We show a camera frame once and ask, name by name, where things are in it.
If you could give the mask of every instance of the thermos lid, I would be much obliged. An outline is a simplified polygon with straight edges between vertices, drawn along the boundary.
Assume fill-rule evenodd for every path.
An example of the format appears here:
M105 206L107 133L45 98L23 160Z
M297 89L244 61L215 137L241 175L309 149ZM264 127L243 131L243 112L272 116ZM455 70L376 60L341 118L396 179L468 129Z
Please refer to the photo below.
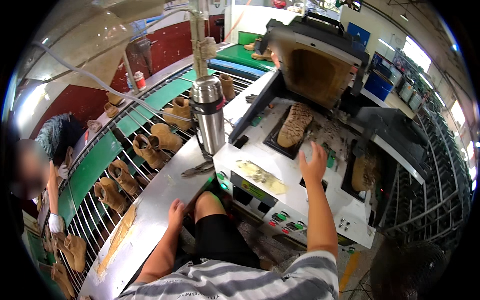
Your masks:
M212 103L223 97L222 85L215 76L203 76L193 82L192 100L196 103Z

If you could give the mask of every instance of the white hose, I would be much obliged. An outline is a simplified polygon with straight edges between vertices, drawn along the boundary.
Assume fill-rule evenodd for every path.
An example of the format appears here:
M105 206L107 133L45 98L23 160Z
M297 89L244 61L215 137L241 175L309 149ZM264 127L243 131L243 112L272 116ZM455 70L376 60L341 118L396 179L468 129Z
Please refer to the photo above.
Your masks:
M69 63L67 63L66 61L64 61L63 59L61 59L60 57L58 57L51 49L49 49L48 47L46 47L45 45L43 45L42 43L40 42L32 42L32 45L34 46L37 46L37 47L40 47L42 48L46 53L50 54L54 59L56 59L60 64L64 65L65 67L69 68L70 70L72 71L75 71L75 72L78 72L78 73L81 73L83 75L86 75L90 78L92 78L93 80L95 80L99 85L101 85L103 88L105 88L107 91L111 92L112 94L115 94L117 96L120 96L122 98L126 98L126 99L130 99L130 100L133 100L135 102L137 102L139 105L145 107L146 109L149 109L157 114L161 114L161 115L164 115L164 116L169 116L169 117L173 117L173 118L177 118L177 119L180 119L180 120L183 120L183 121L191 121L191 119L187 119L187 118L184 118L184 117L180 117L180 116L177 116L177 115L174 115L174 114L169 114L167 112L163 112L161 110L158 110L158 109L155 109L153 107L151 107L148 103L146 103L145 101L142 101L136 97L133 97L133 96L130 96L130 95L126 95L126 94L122 94L114 89L112 89L108 84L106 84L105 82L101 81L100 78L96 77L95 75L91 74L90 72L87 72L85 70L82 70L82 69L79 69L79 68L75 68L74 66L70 65Z

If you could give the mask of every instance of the gray and white striped shirt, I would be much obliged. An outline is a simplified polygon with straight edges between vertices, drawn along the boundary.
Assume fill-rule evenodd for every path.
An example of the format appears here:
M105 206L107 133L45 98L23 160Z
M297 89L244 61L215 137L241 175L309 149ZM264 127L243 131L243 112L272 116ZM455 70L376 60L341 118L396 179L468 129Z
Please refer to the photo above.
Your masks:
M326 251L308 252L282 275L217 260L190 262L154 282L134 283L118 297L158 299L338 300L336 260Z

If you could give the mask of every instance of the green button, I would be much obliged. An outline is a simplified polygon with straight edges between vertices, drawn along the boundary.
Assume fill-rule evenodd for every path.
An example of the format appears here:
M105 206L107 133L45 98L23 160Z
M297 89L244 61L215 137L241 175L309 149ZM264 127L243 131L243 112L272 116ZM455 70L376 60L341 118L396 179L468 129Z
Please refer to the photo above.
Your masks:
M283 215L283 214L277 214L276 216L277 216L279 219L282 219L282 220L284 220L284 221L287 219L287 217L286 217L285 215Z

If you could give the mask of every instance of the red and white can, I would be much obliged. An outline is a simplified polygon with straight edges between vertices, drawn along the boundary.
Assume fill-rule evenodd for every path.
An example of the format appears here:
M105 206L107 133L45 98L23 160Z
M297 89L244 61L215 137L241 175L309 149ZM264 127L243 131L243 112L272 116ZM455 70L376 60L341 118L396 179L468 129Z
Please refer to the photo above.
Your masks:
M145 84L145 77L142 72L140 71L135 72L135 74L133 75L133 78L135 79L135 83L137 84L137 88L140 92L147 88Z

